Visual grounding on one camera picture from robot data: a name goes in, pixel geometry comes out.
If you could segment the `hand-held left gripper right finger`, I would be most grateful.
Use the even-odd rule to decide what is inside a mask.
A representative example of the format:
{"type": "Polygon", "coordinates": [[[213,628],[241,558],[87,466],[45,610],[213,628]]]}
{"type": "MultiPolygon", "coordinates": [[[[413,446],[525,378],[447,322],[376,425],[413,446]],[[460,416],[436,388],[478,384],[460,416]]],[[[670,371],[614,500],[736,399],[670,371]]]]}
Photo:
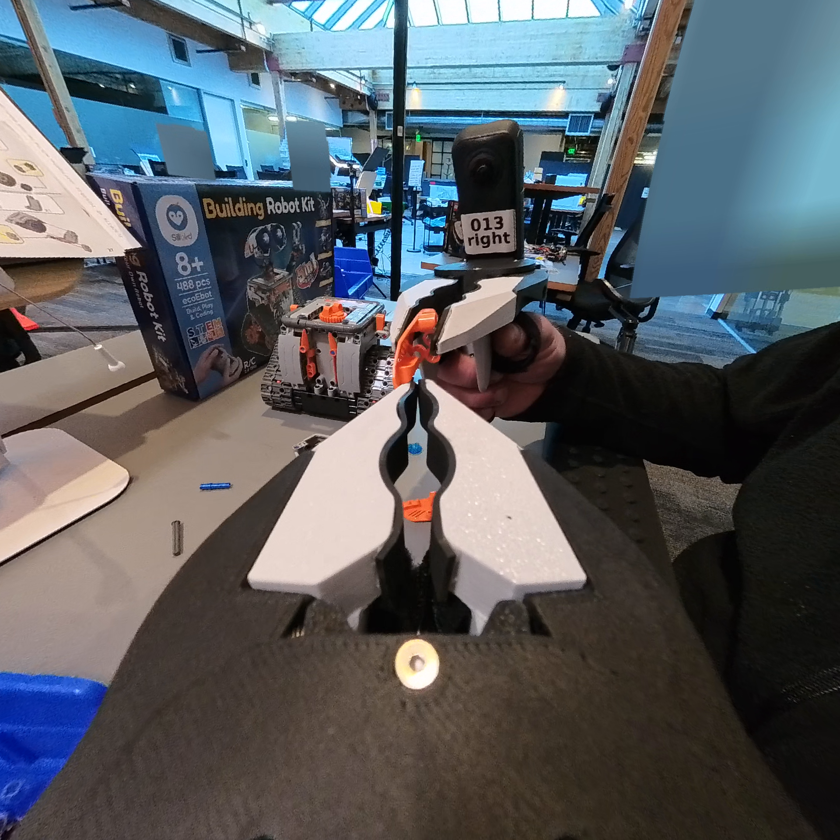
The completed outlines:
{"type": "Polygon", "coordinates": [[[434,499],[430,573],[479,635],[500,602],[578,591],[587,578],[520,447],[433,381],[418,385],[434,499]]]}

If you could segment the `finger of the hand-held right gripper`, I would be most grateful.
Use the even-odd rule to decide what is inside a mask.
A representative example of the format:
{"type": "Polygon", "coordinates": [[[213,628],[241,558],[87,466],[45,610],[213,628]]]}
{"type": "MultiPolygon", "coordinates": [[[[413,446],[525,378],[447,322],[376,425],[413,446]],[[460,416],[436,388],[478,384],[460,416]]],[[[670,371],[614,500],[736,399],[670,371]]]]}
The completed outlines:
{"type": "Polygon", "coordinates": [[[511,323],[518,314],[519,277],[480,280],[477,289],[462,291],[458,280],[437,279],[437,292],[455,295],[444,307],[437,333],[437,354],[444,355],[485,338],[511,323]]]}
{"type": "Polygon", "coordinates": [[[396,349],[400,336],[419,311],[431,308],[440,316],[446,307],[460,299],[461,280],[458,279],[428,277],[405,290],[398,298],[392,316],[392,348],[396,349]]]}

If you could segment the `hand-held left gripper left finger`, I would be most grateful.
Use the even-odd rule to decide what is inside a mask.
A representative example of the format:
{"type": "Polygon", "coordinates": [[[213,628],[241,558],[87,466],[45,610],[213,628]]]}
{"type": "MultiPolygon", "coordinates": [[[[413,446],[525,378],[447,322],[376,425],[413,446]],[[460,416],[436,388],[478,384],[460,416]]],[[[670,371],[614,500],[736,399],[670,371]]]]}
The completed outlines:
{"type": "Polygon", "coordinates": [[[247,576],[255,590],[311,595],[350,620],[379,596],[415,605],[396,479],[407,466],[415,384],[401,385],[316,447],[247,576]]]}

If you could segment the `orange brick connector piece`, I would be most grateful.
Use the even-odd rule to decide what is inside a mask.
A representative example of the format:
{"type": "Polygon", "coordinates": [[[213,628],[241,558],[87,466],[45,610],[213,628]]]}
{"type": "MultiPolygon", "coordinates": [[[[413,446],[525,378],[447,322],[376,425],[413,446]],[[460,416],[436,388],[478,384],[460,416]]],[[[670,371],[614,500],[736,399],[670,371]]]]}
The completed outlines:
{"type": "Polygon", "coordinates": [[[392,341],[394,389],[410,383],[421,363],[440,362],[440,355],[434,353],[432,348],[432,338],[437,324],[436,311],[432,308],[423,308],[402,328],[398,338],[392,341]]]}

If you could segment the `person's right forearm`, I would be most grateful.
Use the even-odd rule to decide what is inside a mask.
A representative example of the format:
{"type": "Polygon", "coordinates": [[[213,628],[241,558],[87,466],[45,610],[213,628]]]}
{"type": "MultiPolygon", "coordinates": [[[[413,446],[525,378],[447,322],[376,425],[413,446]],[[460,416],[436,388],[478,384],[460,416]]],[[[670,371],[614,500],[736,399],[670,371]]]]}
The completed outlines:
{"type": "Polygon", "coordinates": [[[517,420],[554,422],[569,440],[728,483],[762,466],[838,477],[837,322],[720,369],[647,360],[561,334],[559,373],[517,420]]]}

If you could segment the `person's right hand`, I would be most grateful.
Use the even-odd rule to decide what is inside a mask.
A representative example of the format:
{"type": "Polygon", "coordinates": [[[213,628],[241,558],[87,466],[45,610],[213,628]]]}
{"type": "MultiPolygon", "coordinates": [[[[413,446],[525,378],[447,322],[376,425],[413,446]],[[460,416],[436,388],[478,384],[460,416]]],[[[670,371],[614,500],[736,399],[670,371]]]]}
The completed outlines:
{"type": "Polygon", "coordinates": [[[539,328],[540,348],[530,366],[518,374],[491,375],[485,391],[477,384],[476,362],[466,352],[448,353],[437,366],[436,383],[487,421],[525,412],[543,394],[565,358],[565,340],[545,317],[530,314],[539,328]]]}

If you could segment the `blue plastic bin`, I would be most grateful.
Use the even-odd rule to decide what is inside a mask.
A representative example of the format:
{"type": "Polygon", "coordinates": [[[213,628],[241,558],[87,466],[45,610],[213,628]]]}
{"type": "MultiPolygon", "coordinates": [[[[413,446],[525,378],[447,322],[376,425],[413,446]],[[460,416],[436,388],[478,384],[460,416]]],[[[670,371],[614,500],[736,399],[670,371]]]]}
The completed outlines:
{"type": "Polygon", "coordinates": [[[363,299],[373,279],[367,249],[337,245],[333,249],[333,260],[333,295],[343,299],[363,299]]]}
{"type": "Polygon", "coordinates": [[[107,687],[57,675],[1,673],[1,828],[11,830],[68,761],[107,687]]]}

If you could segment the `wood-edged grey desk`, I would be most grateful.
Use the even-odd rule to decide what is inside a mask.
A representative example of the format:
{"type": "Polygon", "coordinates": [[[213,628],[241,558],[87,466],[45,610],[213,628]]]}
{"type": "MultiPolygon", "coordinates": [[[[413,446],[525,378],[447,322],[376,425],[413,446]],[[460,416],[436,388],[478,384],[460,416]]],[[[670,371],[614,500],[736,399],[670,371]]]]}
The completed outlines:
{"type": "Polygon", "coordinates": [[[438,255],[437,260],[424,257],[421,267],[432,270],[435,277],[458,280],[471,289],[482,280],[509,278],[510,288],[533,287],[537,299],[544,295],[546,285],[560,283],[574,288],[578,282],[581,263],[577,255],[567,255],[565,261],[551,261],[530,255],[475,255],[456,259],[438,255]]]}

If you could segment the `dark perforated panel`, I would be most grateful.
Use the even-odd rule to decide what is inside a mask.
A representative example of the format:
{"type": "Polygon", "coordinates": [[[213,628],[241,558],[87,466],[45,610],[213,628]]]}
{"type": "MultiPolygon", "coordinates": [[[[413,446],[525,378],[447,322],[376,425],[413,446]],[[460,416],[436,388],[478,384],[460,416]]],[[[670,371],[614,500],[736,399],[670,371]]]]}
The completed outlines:
{"type": "Polygon", "coordinates": [[[633,540],[664,576],[670,576],[665,533],[642,459],[600,446],[570,444],[556,423],[545,427],[542,456],[633,540]]]}

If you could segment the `black vertical pole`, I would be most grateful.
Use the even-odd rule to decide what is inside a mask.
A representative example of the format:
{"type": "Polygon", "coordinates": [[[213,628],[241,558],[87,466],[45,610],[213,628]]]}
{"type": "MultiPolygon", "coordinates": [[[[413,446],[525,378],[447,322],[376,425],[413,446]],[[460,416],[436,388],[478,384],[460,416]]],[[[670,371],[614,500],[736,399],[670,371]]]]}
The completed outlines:
{"type": "Polygon", "coordinates": [[[393,301],[399,298],[402,285],[407,37],[408,2],[395,1],[392,97],[392,252],[390,280],[390,299],[393,301]]]}

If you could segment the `tracked toy robot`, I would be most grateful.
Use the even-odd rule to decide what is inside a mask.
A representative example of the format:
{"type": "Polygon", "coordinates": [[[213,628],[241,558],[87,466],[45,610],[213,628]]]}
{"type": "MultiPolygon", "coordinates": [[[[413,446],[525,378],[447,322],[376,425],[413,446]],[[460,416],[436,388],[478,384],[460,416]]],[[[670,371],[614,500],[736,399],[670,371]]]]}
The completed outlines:
{"type": "Polygon", "coordinates": [[[393,305],[318,297],[293,306],[262,378],[268,407],[350,420],[393,388],[393,305]]]}

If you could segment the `black mesh office chair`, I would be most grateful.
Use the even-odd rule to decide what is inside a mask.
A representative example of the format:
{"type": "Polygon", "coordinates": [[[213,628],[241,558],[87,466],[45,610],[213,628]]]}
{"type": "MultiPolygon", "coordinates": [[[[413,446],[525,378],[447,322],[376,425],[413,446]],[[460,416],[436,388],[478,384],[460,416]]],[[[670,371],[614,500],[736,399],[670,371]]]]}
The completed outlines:
{"type": "Polygon", "coordinates": [[[659,303],[658,297],[630,297],[646,204],[644,199],[636,219],[614,248],[604,277],[580,280],[566,307],[572,313],[566,324],[570,331],[577,330],[582,322],[583,332],[589,333],[592,326],[601,327],[608,320],[619,321],[616,349],[629,354],[634,352],[638,325],[654,317],[659,303]]]}

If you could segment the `robot kit box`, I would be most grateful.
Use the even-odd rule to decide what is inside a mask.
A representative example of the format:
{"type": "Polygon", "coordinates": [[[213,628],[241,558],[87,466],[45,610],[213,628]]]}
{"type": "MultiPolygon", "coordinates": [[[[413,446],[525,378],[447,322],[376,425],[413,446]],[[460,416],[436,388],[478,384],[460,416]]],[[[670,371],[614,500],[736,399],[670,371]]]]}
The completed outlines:
{"type": "Polygon", "coordinates": [[[118,259],[163,391],[200,401],[266,364],[291,305],[333,294],[333,200],[280,182],[88,175],[140,243],[118,259]]]}

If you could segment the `open instruction booklet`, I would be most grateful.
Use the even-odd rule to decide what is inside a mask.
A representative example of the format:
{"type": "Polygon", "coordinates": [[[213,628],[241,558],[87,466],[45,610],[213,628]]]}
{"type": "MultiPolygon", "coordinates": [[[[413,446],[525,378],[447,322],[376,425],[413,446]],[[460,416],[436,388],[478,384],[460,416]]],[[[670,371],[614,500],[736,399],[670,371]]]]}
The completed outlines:
{"type": "Polygon", "coordinates": [[[1,258],[123,256],[140,243],[1,93],[1,258]]]}

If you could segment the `wooden post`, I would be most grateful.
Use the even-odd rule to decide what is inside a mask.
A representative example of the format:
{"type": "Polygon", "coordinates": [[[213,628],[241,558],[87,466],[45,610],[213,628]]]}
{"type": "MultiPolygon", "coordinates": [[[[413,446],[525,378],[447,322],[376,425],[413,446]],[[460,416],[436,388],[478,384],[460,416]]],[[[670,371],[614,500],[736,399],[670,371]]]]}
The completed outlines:
{"type": "Polygon", "coordinates": [[[587,280],[599,276],[685,7],[685,1],[658,2],[647,39],[628,44],[621,58],[612,110],[597,146],[590,180],[591,186],[600,187],[600,195],[611,194],[613,200],[590,239],[597,255],[590,260],[584,276],[587,280]]]}

